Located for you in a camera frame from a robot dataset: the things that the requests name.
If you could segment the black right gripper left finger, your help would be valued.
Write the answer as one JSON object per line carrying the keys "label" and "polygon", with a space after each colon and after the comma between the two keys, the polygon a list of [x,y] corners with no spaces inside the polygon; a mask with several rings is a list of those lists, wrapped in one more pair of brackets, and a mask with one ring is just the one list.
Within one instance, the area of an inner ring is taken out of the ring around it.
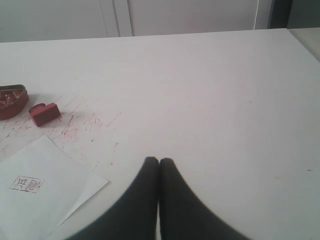
{"label": "black right gripper left finger", "polygon": [[123,195],[69,240],[154,240],[158,214],[159,161],[147,157]]}

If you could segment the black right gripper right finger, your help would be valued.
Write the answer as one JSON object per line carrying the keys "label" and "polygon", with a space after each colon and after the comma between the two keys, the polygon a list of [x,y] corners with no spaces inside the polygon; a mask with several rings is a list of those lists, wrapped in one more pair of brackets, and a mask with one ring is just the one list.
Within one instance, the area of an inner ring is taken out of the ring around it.
{"label": "black right gripper right finger", "polygon": [[163,240],[246,240],[194,194],[175,162],[159,163],[159,219]]}

